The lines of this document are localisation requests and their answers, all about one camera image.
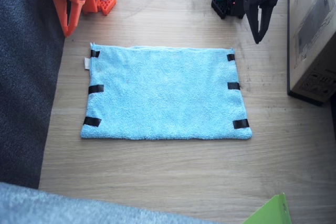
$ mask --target blue carpet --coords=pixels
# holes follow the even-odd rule
[[[0,183],[0,222],[114,223],[114,224],[212,224],[181,215],[119,206],[103,201],[71,199],[44,191]]]

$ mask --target towel label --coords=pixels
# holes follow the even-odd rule
[[[90,70],[90,59],[84,58],[84,68]]]

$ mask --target green paper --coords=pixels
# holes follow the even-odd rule
[[[285,194],[275,195],[243,224],[292,224]]]

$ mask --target gray fabric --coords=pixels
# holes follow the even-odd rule
[[[38,188],[64,36],[53,0],[0,0],[0,181]]]
[[[0,183],[0,223],[211,224],[180,215],[119,206],[103,201],[71,199]]]

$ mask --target microfiber cloth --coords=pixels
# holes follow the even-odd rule
[[[248,139],[233,49],[91,44],[81,137]]]
[[[72,199],[6,183],[0,183],[0,195],[3,224],[215,224],[103,201]]]

